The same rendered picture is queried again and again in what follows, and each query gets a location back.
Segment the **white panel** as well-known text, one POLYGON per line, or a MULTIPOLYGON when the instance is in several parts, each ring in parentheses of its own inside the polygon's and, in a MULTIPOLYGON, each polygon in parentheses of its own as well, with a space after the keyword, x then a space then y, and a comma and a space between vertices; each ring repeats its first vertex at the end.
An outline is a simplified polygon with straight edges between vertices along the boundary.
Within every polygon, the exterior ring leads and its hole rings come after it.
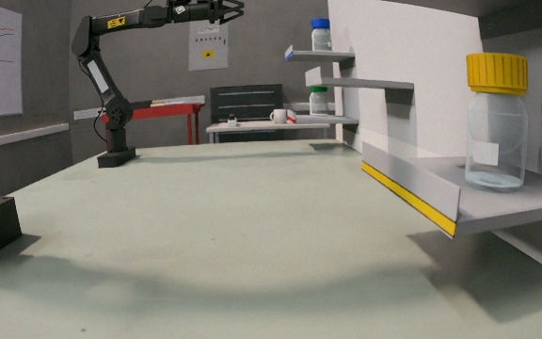
POLYGON ((414 83, 414 89, 335 89, 336 139, 362 141, 400 158, 466 156, 466 55, 527 58, 529 116, 525 169, 542 174, 542 0, 483 17, 380 0, 328 0, 334 78, 414 83))

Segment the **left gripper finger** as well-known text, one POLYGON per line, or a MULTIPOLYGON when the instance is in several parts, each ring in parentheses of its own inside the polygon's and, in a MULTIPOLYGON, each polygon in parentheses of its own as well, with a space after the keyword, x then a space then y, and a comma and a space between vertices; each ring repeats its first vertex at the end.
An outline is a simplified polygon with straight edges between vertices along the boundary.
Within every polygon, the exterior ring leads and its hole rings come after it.
POLYGON ((244 6, 245 6, 245 3, 237 1, 237 0, 217 0, 216 16, 219 17, 219 16, 222 16, 222 15, 225 15, 227 13, 236 11, 237 9, 243 8, 244 6), (223 1, 228 1, 228 2, 231 2, 231 3, 237 4, 237 7, 222 10, 223 1))
MULTIPOLYGON (((227 7, 227 6, 223 5, 222 10, 225 10, 225 9, 228 9, 228 8, 231 8, 231 7, 227 7)), ((224 24, 224 23, 226 23, 228 21, 231 21, 231 20, 233 20, 233 19, 235 19, 237 17, 240 17, 240 16, 244 15, 244 11, 241 10, 241 9, 237 9, 235 12, 238 12, 238 14, 233 15, 233 16, 227 18, 227 19, 224 19, 224 15, 219 16, 219 24, 224 24)))

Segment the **clear bottle with blue cap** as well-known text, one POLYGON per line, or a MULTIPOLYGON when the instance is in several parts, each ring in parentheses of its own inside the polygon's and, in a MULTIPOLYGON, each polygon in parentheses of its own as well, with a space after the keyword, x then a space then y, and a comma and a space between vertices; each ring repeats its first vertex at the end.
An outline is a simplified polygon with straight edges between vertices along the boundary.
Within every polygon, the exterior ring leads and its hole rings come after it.
POLYGON ((332 39, 329 19, 312 19, 312 47, 313 51, 328 51, 332 52, 332 39))

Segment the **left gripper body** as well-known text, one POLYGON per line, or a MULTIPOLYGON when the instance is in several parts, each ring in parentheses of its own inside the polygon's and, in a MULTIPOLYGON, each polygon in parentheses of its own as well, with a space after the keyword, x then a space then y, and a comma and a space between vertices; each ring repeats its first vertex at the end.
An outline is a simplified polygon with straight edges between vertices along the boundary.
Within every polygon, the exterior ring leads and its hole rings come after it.
POLYGON ((219 17, 216 16, 217 1, 214 0, 197 0, 197 4, 190 4, 190 20, 205 21, 209 20, 210 24, 214 24, 218 21, 219 17), (209 4, 209 19, 208 17, 208 4, 209 4), (211 4, 211 5, 210 5, 211 4))

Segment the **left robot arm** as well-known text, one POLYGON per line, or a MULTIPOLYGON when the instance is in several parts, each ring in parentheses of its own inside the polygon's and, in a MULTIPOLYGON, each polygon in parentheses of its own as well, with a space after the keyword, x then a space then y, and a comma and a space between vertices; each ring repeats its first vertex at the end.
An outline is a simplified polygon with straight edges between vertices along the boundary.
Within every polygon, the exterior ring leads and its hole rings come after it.
POLYGON ((132 119, 134 111, 128 100, 123 98, 104 65, 99 47, 100 36, 134 28, 161 27, 171 24, 172 21, 175 24, 191 22, 189 12, 191 1, 167 0, 167 6, 164 8, 151 6, 114 15, 99 17, 88 15, 83 18, 72 41, 72 52, 88 71, 103 100, 105 113, 109 119, 106 125, 108 151, 98 156, 98 161, 116 160, 136 149, 136 146, 128 146, 127 149, 126 133, 123 128, 132 119))

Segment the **clear glass bottle with yellow cap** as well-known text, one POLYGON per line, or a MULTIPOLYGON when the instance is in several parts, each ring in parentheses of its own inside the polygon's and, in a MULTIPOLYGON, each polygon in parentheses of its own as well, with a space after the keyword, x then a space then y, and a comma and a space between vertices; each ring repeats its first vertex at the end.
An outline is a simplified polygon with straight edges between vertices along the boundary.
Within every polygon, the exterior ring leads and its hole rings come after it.
POLYGON ((528 119, 519 95, 528 90, 524 56, 466 55, 468 109, 466 182, 479 190, 511 193, 524 182, 528 119))

